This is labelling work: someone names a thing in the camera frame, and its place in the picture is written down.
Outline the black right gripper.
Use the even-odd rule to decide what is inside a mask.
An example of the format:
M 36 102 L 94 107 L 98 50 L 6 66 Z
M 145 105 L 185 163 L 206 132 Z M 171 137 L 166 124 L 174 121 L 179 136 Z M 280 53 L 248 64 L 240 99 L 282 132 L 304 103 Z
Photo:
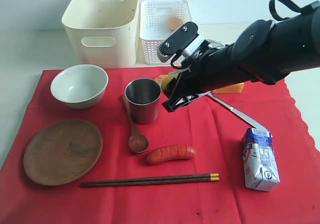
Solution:
M 221 49 L 208 49 L 202 44 L 201 55 L 184 59 L 186 70 L 177 80 L 163 80 L 162 91 L 169 98 L 162 103 L 168 112 L 186 107 L 200 97 L 200 93 L 253 79 L 253 75 L 232 58 L 234 44 Z

